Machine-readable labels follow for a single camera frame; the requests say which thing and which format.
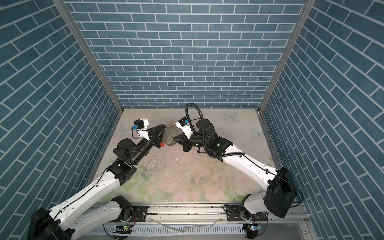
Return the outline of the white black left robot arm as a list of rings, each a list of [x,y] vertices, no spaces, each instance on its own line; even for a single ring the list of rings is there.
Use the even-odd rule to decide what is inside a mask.
[[[163,147],[166,125],[147,129],[133,126],[140,141],[121,140],[114,153],[117,159],[92,183],[62,203],[32,214],[27,238],[29,240],[77,240],[91,230],[109,222],[130,221],[133,218],[132,204],[123,196],[113,198],[96,210],[89,208],[105,195],[122,186],[137,171],[138,163],[153,147]]]

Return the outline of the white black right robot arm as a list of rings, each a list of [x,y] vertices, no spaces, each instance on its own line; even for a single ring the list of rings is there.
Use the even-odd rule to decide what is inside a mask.
[[[264,211],[279,218],[287,215],[299,193],[288,169],[269,167],[242,152],[231,141],[218,136],[207,119],[197,122],[197,130],[193,130],[185,117],[177,121],[176,126],[182,130],[182,134],[173,140],[183,147],[184,152],[189,152],[193,147],[203,148],[211,158],[235,167],[262,187],[262,193],[246,195],[239,205],[245,220]]]

